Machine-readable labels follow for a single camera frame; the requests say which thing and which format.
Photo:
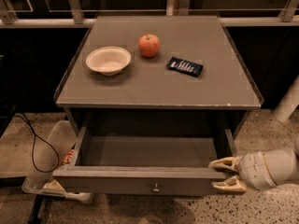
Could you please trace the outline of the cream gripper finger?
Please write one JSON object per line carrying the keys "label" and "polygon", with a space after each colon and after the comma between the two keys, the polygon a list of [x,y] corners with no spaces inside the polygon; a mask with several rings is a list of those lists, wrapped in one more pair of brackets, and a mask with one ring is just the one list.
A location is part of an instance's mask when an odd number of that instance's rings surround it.
{"label": "cream gripper finger", "polygon": [[240,179],[238,175],[233,175],[224,181],[212,181],[211,185],[215,189],[229,192],[246,192],[247,185]]}
{"label": "cream gripper finger", "polygon": [[240,163],[240,160],[241,160],[241,156],[225,157],[225,158],[211,161],[208,167],[219,171],[238,172],[237,166]]}

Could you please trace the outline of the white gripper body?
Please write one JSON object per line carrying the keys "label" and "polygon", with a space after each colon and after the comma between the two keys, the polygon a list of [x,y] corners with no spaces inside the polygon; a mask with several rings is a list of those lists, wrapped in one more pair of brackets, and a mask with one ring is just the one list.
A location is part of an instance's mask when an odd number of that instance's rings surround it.
{"label": "white gripper body", "polygon": [[240,178],[253,189],[267,190],[277,186],[270,175],[262,152],[248,153],[242,156],[237,169]]}

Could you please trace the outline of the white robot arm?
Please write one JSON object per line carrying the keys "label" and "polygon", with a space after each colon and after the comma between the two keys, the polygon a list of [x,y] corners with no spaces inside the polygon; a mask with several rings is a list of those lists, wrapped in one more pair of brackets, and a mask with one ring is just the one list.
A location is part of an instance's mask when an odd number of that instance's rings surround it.
{"label": "white robot arm", "polygon": [[279,128],[290,132],[293,147],[270,151],[256,151],[212,161],[208,167],[223,170],[232,176],[223,181],[213,181],[212,187],[228,192],[246,192],[248,188],[268,190],[278,185],[299,182],[299,139],[292,127],[292,118],[298,115],[299,76],[284,94],[278,106],[271,112]]}

